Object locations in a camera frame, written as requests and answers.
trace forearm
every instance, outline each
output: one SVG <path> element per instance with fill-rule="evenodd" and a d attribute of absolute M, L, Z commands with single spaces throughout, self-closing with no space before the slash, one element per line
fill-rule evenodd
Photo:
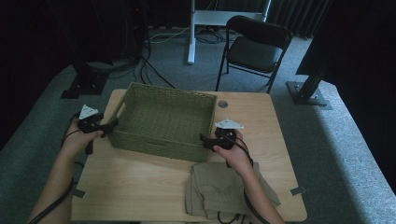
<path fill-rule="evenodd" d="M 244 182 L 246 195 L 257 213 L 271 224 L 285 223 L 272 205 L 253 170 L 241 176 Z"/>
<path fill-rule="evenodd" d="M 62 155 L 58 156 L 49 173 L 47 183 L 29 217 L 29 221 L 57 201 L 67 191 L 73 175 L 74 160 L 63 157 Z M 70 194 L 62 203 L 46 215 L 40 223 L 69 223 L 71 217 L 71 200 L 72 197 Z"/>

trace chair seat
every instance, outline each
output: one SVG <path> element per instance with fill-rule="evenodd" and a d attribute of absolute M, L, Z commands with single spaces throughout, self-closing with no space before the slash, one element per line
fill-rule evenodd
<path fill-rule="evenodd" d="M 276 67 L 281 49 L 258 44 L 243 36 L 235 39 L 227 53 L 229 63 L 271 73 Z"/>

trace gray carpet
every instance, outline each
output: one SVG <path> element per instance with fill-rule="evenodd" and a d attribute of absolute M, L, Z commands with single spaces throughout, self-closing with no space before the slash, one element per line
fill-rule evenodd
<path fill-rule="evenodd" d="M 178 89 L 213 91 L 223 44 L 197 42 L 195 64 L 187 65 L 188 43 L 187 38 L 153 43 L 149 62 Z M 306 79 L 295 73 L 309 43 L 297 37 L 292 40 L 271 91 L 297 180 L 309 189 L 303 194 L 308 213 L 303 223 L 396 223 L 396 197 L 336 87 L 323 81 L 319 85 L 332 110 L 295 105 L 290 97 L 285 83 Z M 23 223 L 28 218 L 70 116 L 84 104 L 104 111 L 114 89 L 126 89 L 132 81 L 142 82 L 139 66 L 134 71 L 112 73 L 100 96 L 60 99 L 74 78 L 71 66 L 51 81 L 0 153 L 0 223 Z M 168 87 L 149 67 L 148 77 L 153 85 Z M 265 92 L 265 83 L 265 78 L 232 70 L 222 78 L 219 90 Z M 77 180 L 80 172 L 76 166 Z"/>

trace basket handle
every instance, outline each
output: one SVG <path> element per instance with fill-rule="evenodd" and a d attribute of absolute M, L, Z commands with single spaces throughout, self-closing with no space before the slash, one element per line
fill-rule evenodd
<path fill-rule="evenodd" d="M 155 139 L 148 139 L 145 137 L 143 139 L 145 140 L 147 145 L 154 146 L 154 147 L 166 147 L 167 142 L 158 142 L 158 141 L 155 141 Z"/>
<path fill-rule="evenodd" d="M 123 106 L 123 104 L 124 104 L 124 102 L 125 102 L 126 93 L 127 93 L 127 92 L 125 92 L 125 93 L 122 95 L 122 97 L 121 97 L 119 103 L 117 104 L 116 108 L 115 108 L 114 111 L 113 111 L 113 114 L 111 115 L 110 119 L 108 119 L 108 122 L 111 122 L 112 120 L 118 119 L 118 118 L 119 118 L 119 117 L 118 117 L 118 114 L 119 114 L 119 112 L 120 112 L 121 107 Z"/>

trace chair backrest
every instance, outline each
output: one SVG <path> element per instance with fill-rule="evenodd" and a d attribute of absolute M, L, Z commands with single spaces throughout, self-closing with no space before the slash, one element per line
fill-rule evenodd
<path fill-rule="evenodd" d="M 227 30 L 234 30 L 254 42 L 283 50 L 289 47 L 292 39 L 292 34 L 287 28 L 246 16 L 233 16 L 227 21 L 226 27 Z"/>

